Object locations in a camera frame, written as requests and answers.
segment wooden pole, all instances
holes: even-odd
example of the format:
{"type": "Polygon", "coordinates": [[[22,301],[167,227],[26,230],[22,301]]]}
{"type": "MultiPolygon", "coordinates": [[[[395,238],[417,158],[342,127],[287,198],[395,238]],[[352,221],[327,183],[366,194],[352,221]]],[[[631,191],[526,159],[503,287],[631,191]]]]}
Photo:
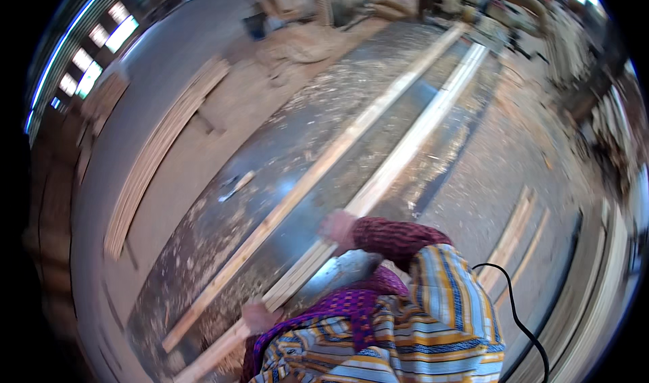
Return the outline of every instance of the wooden pole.
{"type": "MultiPolygon", "coordinates": [[[[519,201],[516,203],[516,208],[511,213],[509,221],[507,221],[507,225],[500,235],[498,244],[491,252],[487,262],[499,266],[507,265],[509,258],[511,258],[519,240],[521,239],[521,236],[523,236],[525,226],[531,216],[535,201],[536,193],[534,191],[530,193],[527,186],[523,186],[521,195],[519,196],[519,201]]],[[[498,281],[500,275],[500,271],[494,267],[483,267],[478,274],[478,281],[481,283],[482,288],[489,293],[496,284],[496,281],[498,281]]]]}

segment wooden stick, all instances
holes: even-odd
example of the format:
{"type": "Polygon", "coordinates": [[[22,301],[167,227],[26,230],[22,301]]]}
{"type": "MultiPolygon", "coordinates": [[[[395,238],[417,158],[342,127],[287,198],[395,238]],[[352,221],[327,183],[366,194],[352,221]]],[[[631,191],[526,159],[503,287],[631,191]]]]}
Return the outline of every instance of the wooden stick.
{"type": "MultiPolygon", "coordinates": [[[[505,229],[500,234],[496,248],[491,252],[486,262],[505,266],[511,257],[518,239],[524,231],[524,226],[531,215],[531,205],[536,200],[536,193],[530,193],[527,186],[523,186],[515,209],[511,212],[505,229]]],[[[482,288],[489,293],[500,276],[500,271],[493,267],[483,267],[478,274],[478,281],[482,288]]]]}
{"type": "MultiPolygon", "coordinates": [[[[525,233],[527,222],[530,219],[535,202],[536,193],[532,192],[530,199],[523,202],[524,211],[514,226],[513,235],[511,236],[507,244],[503,247],[503,249],[498,252],[497,255],[495,255],[493,261],[489,261],[489,263],[493,263],[501,267],[505,267],[507,265],[507,262],[509,261],[519,244],[519,240],[525,233]]],[[[502,273],[498,269],[489,266],[487,269],[484,269],[484,271],[481,272],[480,275],[478,275],[478,281],[482,284],[482,288],[489,293],[501,276],[502,273]]]]}
{"type": "MultiPolygon", "coordinates": [[[[347,204],[345,210],[356,216],[364,216],[374,207],[373,205],[378,202],[390,183],[416,155],[418,147],[436,128],[443,116],[450,111],[455,100],[471,81],[487,54],[487,48],[479,44],[475,44],[469,49],[442,89],[361,191],[347,204]],[[384,177],[392,180],[388,183],[383,179],[384,177]]],[[[327,262],[334,250],[336,250],[336,244],[330,245],[322,240],[316,241],[306,254],[264,295],[263,301],[268,310],[275,311],[295,294],[327,262]]],[[[233,332],[228,330],[221,338],[217,339],[196,361],[175,376],[174,383],[193,383],[209,372],[229,354],[230,346],[228,345],[231,344],[232,334],[233,332]]]]}
{"type": "MultiPolygon", "coordinates": [[[[518,266],[518,268],[514,272],[514,276],[511,278],[512,287],[516,286],[516,282],[518,282],[519,279],[521,278],[521,275],[523,274],[525,267],[529,263],[531,256],[534,255],[534,251],[536,250],[536,247],[539,245],[540,236],[543,233],[545,224],[548,222],[549,216],[550,216],[550,210],[546,208],[543,211],[543,215],[540,217],[539,225],[537,225],[536,227],[536,232],[534,232],[534,236],[531,239],[530,245],[528,246],[528,250],[525,252],[525,255],[523,256],[523,260],[521,260],[521,264],[518,266]]],[[[509,297],[507,293],[509,293],[509,286],[505,287],[505,290],[502,291],[502,293],[499,295],[498,299],[496,300],[496,308],[502,306],[502,303],[505,301],[505,298],[509,297]]]]}
{"type": "Polygon", "coordinates": [[[428,48],[408,70],[401,74],[367,107],[354,123],[318,158],[311,168],[300,178],[293,189],[280,201],[253,233],[244,241],[230,260],[223,265],[218,274],[201,292],[187,312],[174,325],[163,340],[162,347],[167,353],[181,340],[183,335],[196,322],[199,315],[212,302],[226,283],[243,266],[246,260],[261,246],[268,236],[280,225],[293,208],[311,191],[345,152],[376,122],[376,120],[428,69],[442,53],[466,30],[466,25],[457,23],[428,48]]]}

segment hand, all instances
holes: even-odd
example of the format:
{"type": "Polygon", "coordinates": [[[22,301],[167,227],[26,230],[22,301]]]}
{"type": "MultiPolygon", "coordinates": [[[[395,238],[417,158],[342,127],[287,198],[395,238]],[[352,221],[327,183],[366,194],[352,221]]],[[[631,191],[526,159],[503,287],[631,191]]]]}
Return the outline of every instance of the hand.
{"type": "Polygon", "coordinates": [[[268,311],[260,297],[253,298],[241,307],[241,318],[253,335],[263,334],[270,330],[277,324],[283,313],[282,308],[272,313],[268,311]]]}
{"type": "Polygon", "coordinates": [[[357,219],[358,217],[345,210],[335,210],[329,213],[320,224],[318,234],[324,239],[338,244],[333,256],[339,257],[346,251],[356,248],[352,232],[357,219]]]}

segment wooden plank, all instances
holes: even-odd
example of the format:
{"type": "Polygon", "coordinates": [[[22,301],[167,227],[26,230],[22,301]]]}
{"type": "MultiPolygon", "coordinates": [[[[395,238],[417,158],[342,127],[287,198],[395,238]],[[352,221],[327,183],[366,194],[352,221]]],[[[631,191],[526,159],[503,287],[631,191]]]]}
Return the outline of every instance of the wooden plank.
{"type": "Polygon", "coordinates": [[[599,268],[595,289],[585,314],[570,344],[550,373],[555,383],[575,382],[580,372],[596,362],[594,352],[597,338],[604,332],[609,314],[614,309],[616,294],[621,289],[627,265],[628,233],[617,204],[613,204],[604,248],[604,259],[599,268]]]}
{"type": "MultiPolygon", "coordinates": [[[[534,251],[536,250],[536,247],[539,245],[540,236],[543,234],[543,229],[545,228],[545,225],[548,222],[549,217],[550,217],[550,210],[546,208],[545,210],[543,210],[543,215],[540,217],[539,225],[537,225],[536,227],[536,232],[534,232],[534,236],[532,237],[530,245],[528,246],[528,249],[525,252],[525,255],[523,256],[523,260],[521,260],[521,263],[516,268],[516,271],[514,272],[514,275],[511,278],[512,287],[516,286],[516,282],[519,281],[521,275],[525,271],[525,268],[530,262],[532,255],[534,255],[534,251]]],[[[505,290],[501,292],[498,299],[496,300],[496,308],[500,308],[500,306],[502,306],[502,303],[505,301],[505,298],[509,297],[508,293],[509,293],[509,286],[505,287],[505,290]]]]}
{"type": "Polygon", "coordinates": [[[216,56],[210,59],[194,75],[187,90],[169,109],[157,128],[151,132],[126,177],[110,218],[104,238],[104,252],[108,256],[119,258],[135,211],[160,162],[207,93],[225,77],[229,70],[230,65],[226,61],[216,56]]]}
{"type": "MultiPolygon", "coordinates": [[[[378,202],[391,183],[391,181],[385,182],[382,177],[394,180],[408,165],[421,144],[450,111],[487,54],[487,48],[479,44],[475,44],[469,49],[465,58],[459,63],[435,98],[365,186],[347,204],[345,210],[355,216],[364,216],[373,208],[373,204],[378,202]]],[[[269,311],[275,311],[295,294],[325,264],[334,250],[336,250],[336,244],[330,245],[322,240],[316,241],[306,254],[264,295],[262,300],[269,311]]],[[[235,346],[232,340],[236,333],[231,330],[240,329],[241,321],[237,321],[234,327],[217,339],[196,361],[175,376],[174,383],[193,383],[228,355],[230,348],[235,346]]]]}
{"type": "MultiPolygon", "coordinates": [[[[526,187],[524,186],[521,191],[521,196],[525,193],[525,189],[526,187]]],[[[509,258],[514,253],[516,246],[518,246],[534,208],[536,193],[532,191],[529,196],[529,198],[524,198],[519,204],[516,204],[516,208],[509,217],[507,226],[500,236],[496,248],[488,257],[487,262],[501,267],[507,265],[509,258]]],[[[501,276],[502,273],[498,269],[491,266],[484,267],[478,275],[478,281],[481,283],[482,288],[489,293],[501,276]]]]}
{"type": "MultiPolygon", "coordinates": [[[[603,199],[584,215],[580,238],[559,299],[539,335],[550,361],[550,370],[568,346],[595,287],[604,253],[609,205],[603,199]]],[[[509,381],[540,383],[543,362],[537,351],[530,351],[510,376],[509,381]]]]}
{"type": "Polygon", "coordinates": [[[428,67],[464,32],[463,23],[447,31],[428,48],[408,70],[401,74],[383,93],[370,104],[354,123],[340,135],[300,178],[293,189],[264,218],[264,221],[244,241],[221,271],[210,281],[188,311],[174,325],[162,342],[167,353],[173,349],[199,315],[212,302],[225,284],[234,276],[245,261],[261,246],[284,218],[302,200],[312,187],[324,176],[349,148],[372,126],[374,122],[428,69],[428,67]]]}

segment window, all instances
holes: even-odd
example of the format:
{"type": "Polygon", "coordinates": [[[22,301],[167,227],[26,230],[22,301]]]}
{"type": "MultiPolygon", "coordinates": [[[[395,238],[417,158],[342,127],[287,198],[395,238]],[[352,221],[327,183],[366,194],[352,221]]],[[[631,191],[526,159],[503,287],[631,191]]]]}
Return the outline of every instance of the window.
{"type": "Polygon", "coordinates": [[[128,18],[128,10],[126,10],[124,4],[119,1],[115,3],[114,6],[110,7],[109,14],[118,24],[121,24],[125,19],[128,18]]]}
{"type": "Polygon", "coordinates": [[[77,65],[77,68],[81,69],[81,71],[86,71],[88,66],[92,63],[92,58],[85,49],[79,48],[75,56],[72,57],[72,62],[77,65]]]}
{"type": "Polygon", "coordinates": [[[101,75],[101,71],[101,66],[95,61],[93,61],[90,66],[88,66],[88,69],[84,73],[81,81],[79,82],[79,85],[77,86],[76,93],[79,95],[79,97],[81,97],[82,99],[86,98],[86,95],[90,93],[90,90],[95,85],[95,80],[97,80],[99,75],[101,75]]]}
{"type": "Polygon", "coordinates": [[[70,76],[69,73],[66,73],[66,75],[63,76],[63,79],[61,79],[61,82],[58,84],[58,87],[67,95],[72,97],[72,95],[75,93],[75,90],[77,89],[77,81],[75,79],[72,79],[72,76],[70,76]]]}
{"type": "Polygon", "coordinates": [[[92,41],[99,47],[104,46],[108,38],[109,34],[101,24],[97,24],[92,31],[90,31],[90,39],[92,39],[92,41]]]}
{"type": "Polygon", "coordinates": [[[115,32],[110,36],[109,40],[106,41],[106,46],[110,49],[111,52],[115,53],[119,49],[119,47],[122,46],[124,41],[130,37],[130,35],[133,33],[135,28],[137,28],[140,24],[138,24],[137,21],[135,21],[135,18],[133,16],[128,16],[127,19],[124,20],[115,32]]]}

